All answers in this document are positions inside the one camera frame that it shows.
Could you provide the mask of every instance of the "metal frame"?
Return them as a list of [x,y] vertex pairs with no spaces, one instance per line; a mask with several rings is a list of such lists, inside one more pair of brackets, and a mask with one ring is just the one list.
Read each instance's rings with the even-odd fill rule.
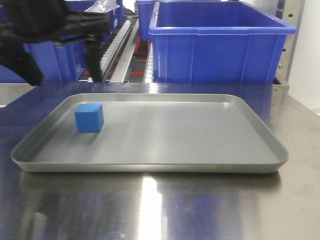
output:
[[130,66],[138,40],[139,21],[136,21],[132,33],[125,45],[121,54],[121,58],[116,65],[114,73],[111,77],[110,83],[123,83],[130,74]]
[[299,35],[299,28],[304,11],[305,0],[279,0],[278,6],[280,6],[283,2],[284,7],[283,9],[278,8],[278,12],[282,12],[283,20],[297,27],[297,33],[296,35],[289,35],[287,37],[284,45],[284,52],[282,52],[275,77],[282,85],[288,85],[291,66]]

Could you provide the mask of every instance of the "white wall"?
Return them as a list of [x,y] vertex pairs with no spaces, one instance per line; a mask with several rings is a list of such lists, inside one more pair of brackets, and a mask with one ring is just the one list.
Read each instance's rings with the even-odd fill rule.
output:
[[305,0],[289,84],[292,97],[320,109],[320,0]]
[[242,0],[242,1],[247,2],[248,4],[251,4],[257,7],[258,9],[261,9],[272,15],[276,15],[278,0]]

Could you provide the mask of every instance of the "tray rim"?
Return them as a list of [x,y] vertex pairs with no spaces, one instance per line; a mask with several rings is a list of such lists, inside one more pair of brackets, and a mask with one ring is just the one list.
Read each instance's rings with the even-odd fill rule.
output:
[[[257,162],[257,163],[252,163],[252,164],[243,164],[243,163],[128,163],[128,164],[123,164],[123,163],[89,163],[89,162],[85,162],[85,163],[67,163],[67,162],[28,162],[28,161],[23,161],[23,160],[17,160],[16,158],[16,154],[17,151],[19,150],[19,148],[21,147],[21,145],[24,144],[25,141],[28,140],[28,138],[30,138],[32,135],[34,135],[35,131],[37,131],[39,128],[44,127],[46,125],[46,123],[51,119],[51,116],[53,114],[55,114],[56,112],[58,112],[61,108],[61,106],[65,105],[68,101],[72,101],[77,97],[81,97],[81,96],[88,96],[88,95],[110,95],[110,96],[139,96],[139,97],[143,97],[143,96],[148,96],[148,97],[152,97],[152,96],[161,96],[160,98],[165,98],[168,96],[179,96],[179,97],[188,97],[188,96],[199,96],[199,97],[205,97],[205,98],[219,98],[219,97],[225,97],[225,98],[231,98],[235,101],[240,102],[240,104],[242,104],[242,106],[247,109],[247,111],[250,112],[250,114],[252,115],[252,117],[254,117],[254,119],[256,121],[259,122],[260,125],[263,126],[264,130],[266,130],[269,134],[270,137],[273,138],[273,140],[277,143],[277,145],[282,149],[282,151],[284,152],[284,160],[276,162],[276,163],[263,163],[263,162]],[[75,102],[71,102],[69,103],[71,106],[73,106],[74,104],[80,104],[80,103],[86,103],[86,102],[96,102],[96,101],[75,101]],[[219,101],[219,102],[215,102],[215,101],[199,101],[199,100],[195,100],[195,101],[184,101],[184,100],[180,100],[180,101],[172,101],[172,100],[143,100],[143,101],[99,101],[99,102],[132,102],[132,103],[148,103],[148,102],[154,102],[154,103],[228,103],[228,104],[232,104],[232,101]],[[15,162],[20,168],[22,168],[23,170],[27,171],[27,172],[144,172],[143,170],[141,170],[139,168],[139,166],[230,166],[230,165],[237,165],[237,166],[259,166],[259,165],[268,165],[268,166],[278,166],[275,170],[273,171],[259,171],[259,172],[248,172],[248,173],[273,173],[276,172],[286,161],[288,161],[289,159],[289,152],[287,151],[287,149],[285,148],[285,146],[277,139],[277,137],[275,136],[275,134],[269,129],[269,127],[264,123],[264,121],[252,110],[252,108],[241,98],[238,97],[236,95],[232,95],[232,94],[215,94],[215,93],[121,93],[121,92],[112,92],[112,93],[78,93],[78,94],[73,94],[71,96],[68,96],[67,98],[65,98],[58,106],[56,106],[54,108],[54,110],[52,110],[40,123],[38,123],[33,130],[31,130],[11,151],[11,159],[13,160],[13,162]],[[34,165],[78,165],[78,166],[86,166],[86,165],[108,165],[111,167],[114,166],[122,166],[119,167],[120,170],[112,170],[112,171],[106,171],[106,170],[101,170],[101,171],[92,171],[92,170],[88,170],[88,171],[35,171],[29,168],[29,166],[34,166]],[[137,170],[124,170],[123,168],[126,168],[126,166],[133,166],[133,167],[137,167]],[[166,171],[158,171],[158,170],[148,170],[146,172],[189,172],[189,171],[185,171],[182,170],[180,171],[179,169],[170,171],[169,169],[167,169]],[[212,170],[208,170],[208,171],[192,171],[192,172],[203,172],[203,173],[246,173],[245,171],[212,171]]]

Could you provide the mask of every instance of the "bin rim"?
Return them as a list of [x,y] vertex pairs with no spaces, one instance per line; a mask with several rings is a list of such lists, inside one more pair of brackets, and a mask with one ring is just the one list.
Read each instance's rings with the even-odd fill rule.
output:
[[283,21],[282,19],[273,16],[267,12],[261,11],[249,3],[243,1],[208,1],[208,0],[188,0],[188,3],[210,2],[213,4],[242,4],[258,11],[265,17],[282,26],[188,26],[188,27],[175,27],[175,26],[157,26],[159,17],[160,4],[166,3],[181,3],[179,0],[166,0],[156,1],[154,4],[151,21],[149,25],[149,34],[155,36],[161,35],[293,35],[297,32],[297,27]]

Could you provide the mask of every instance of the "black robotic arm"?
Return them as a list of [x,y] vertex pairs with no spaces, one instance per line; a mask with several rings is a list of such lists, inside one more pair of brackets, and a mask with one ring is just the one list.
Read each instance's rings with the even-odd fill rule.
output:
[[85,61],[92,79],[103,81],[100,60],[102,33],[110,32],[108,13],[73,11],[64,0],[3,0],[2,4],[8,19],[0,21],[0,65],[30,85],[39,85],[43,74],[23,43],[85,41]]

